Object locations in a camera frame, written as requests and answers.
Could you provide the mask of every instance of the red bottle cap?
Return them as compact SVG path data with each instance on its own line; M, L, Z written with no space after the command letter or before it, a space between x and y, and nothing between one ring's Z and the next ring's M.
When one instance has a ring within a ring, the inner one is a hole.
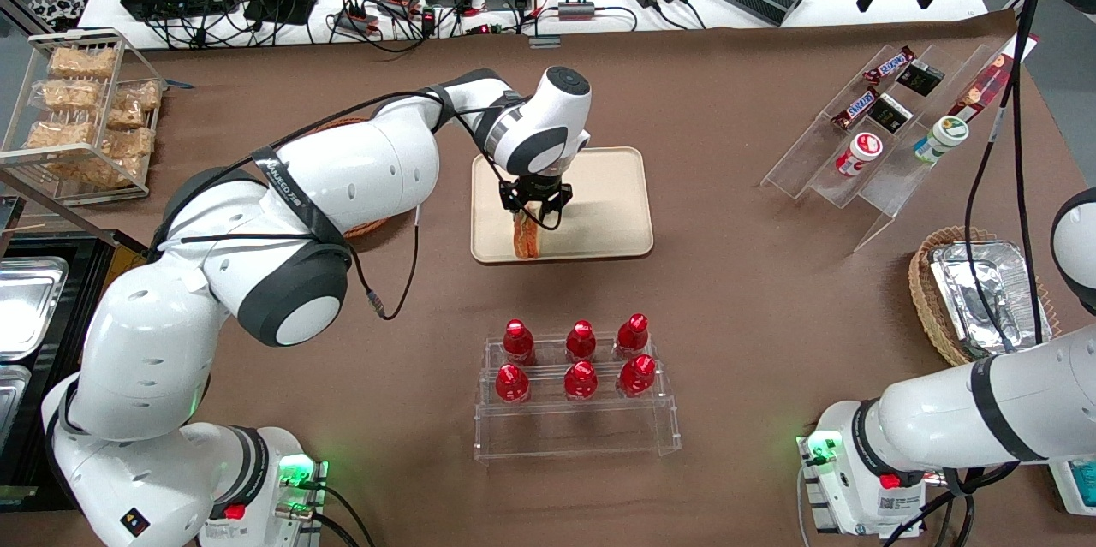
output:
M617 379L620 390L628 397L637 397L654 384L654 360L641 354L624 364Z
M597 340L594 339L594 328L585 320L574 323L574 329L567 334L567 352L571 361L582 361L594 355Z
M879 477L879 485L883 489L895 489L902 487L902 480L895 475L882 475Z
M637 314L628 319L627 322L620 326L620 331L617 332L617 344L619 347L625 347L628 350L638 350L647 345L647 317L642 314Z
M563 391L571 399L587 399L597 390L597 373L589 361L579 361L563 375Z
M494 391L503 401L521 403L529 398L529 377L515 365L505 364L499 368L494 379Z
M511 320L506 324L506 333L502 337L502 347L510 355L524 356L533 350L533 333L521 320Z

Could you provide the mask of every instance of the aluminum foil tray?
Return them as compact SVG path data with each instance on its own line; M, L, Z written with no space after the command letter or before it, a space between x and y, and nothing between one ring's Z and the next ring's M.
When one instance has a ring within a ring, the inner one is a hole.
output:
M68 277L68 263L56 257L0 260L0 363L38 349Z
M974 242L971 251L978 285L970 274L964 243L948 243L928 253L956 337L975 357L1034 346L1035 315L1024 253L1008 241ZM978 286L982 286L1004 340L982 306ZM1043 339L1049 340L1050 323L1041 305L1039 308Z
M0 365L0 451L3 451L27 383L31 383L31 372L26 367Z

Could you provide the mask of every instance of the red button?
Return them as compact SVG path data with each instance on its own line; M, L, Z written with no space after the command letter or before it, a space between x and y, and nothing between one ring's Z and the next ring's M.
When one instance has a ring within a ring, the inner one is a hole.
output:
M243 504L229 504L228 506L225 506L225 518L226 520L242 520L243 518L243 513L246 511L247 511L247 509L243 508Z

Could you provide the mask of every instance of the acrylic display rack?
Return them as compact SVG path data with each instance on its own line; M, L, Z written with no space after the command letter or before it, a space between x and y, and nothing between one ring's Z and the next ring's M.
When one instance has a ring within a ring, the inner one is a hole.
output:
M669 455L682 447L677 403L666 366L653 341L644 352L655 358L654 385L637 398L616 392L624 366L613 356L615 332L595 332L593 363L597 392L585 401L563 394L563 374L571 364L566 334L535 342L537 364L522 367L529 377L529 401L510 404L494 391L499 367L506 363L501 338L489 338L476 399L475 457L482 464L521 457L568 457L587 454L654 452Z
M895 134L883 129L867 113L854 122L848 130L831 123L849 103L864 95L869 83L863 73L898 55L898 48L884 46L827 103L799 140L791 145L788 152L762 180L763 185L773 184L795 200L799 200L808 190L813 190L837 208L845 208L857 196L877 208L879 218L853 251L860 250L866 242L890 226L910 196L928 176L933 166L914 157L913 145L928 133L933 123L948 114L956 99L963 93L963 88L978 76L994 53L989 46L982 45L967 60L958 60L935 45L924 53L920 53L917 48L913 50L918 59L943 71L945 78L927 98L899 83L897 75L889 76L882 83L875 86L880 94L891 95L913 114ZM834 163L861 130L869 130L880 137L883 152L866 164L860 174L844 176L837 172Z

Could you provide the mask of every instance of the brown table surface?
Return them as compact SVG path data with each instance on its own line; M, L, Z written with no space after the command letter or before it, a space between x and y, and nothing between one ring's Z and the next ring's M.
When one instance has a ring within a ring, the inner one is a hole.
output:
M959 56L1000 46L1012 25L995 13L959 24L568 36L558 50L481 36L396 59L351 45L160 53L151 59L165 77L197 88L168 95L151 196L98 207L91 218L147 241L192 173L352 103L480 67L532 92L544 68L578 68L593 84L592 145L643 153L655 232L649 257L478 264L468 247L476 151L447 127L403 315L381 322L352 284L340 320L297 347L265 347L230 320L196 418L297 434L331 461L332 486L386 547L799 545L794 437L830 403L946 367L921 330L906 265L924 236L962 223L992 119L977 119L971 144L948 153L898 221L854 255L875 219L867 206L797 204L758 182L881 44L936 43ZM1048 235L1083 183L1030 79L1023 87L1035 259L1070 331L1089 319L1054 270ZM974 219L1017 240L1012 153L1004 139ZM407 216L361 247L370 283L395 303L411 251ZM486 335L514 317L547 332L578 318L613 328L635 311L650 316L670 369L681 452L490 469L472 460ZM979 492L978 511L972 546L1091 546L1096 537L1096 518L1054 509L1042 468ZM814 545L878 545L811 535ZM76 513L3 515L0 536L12 547L98 544Z

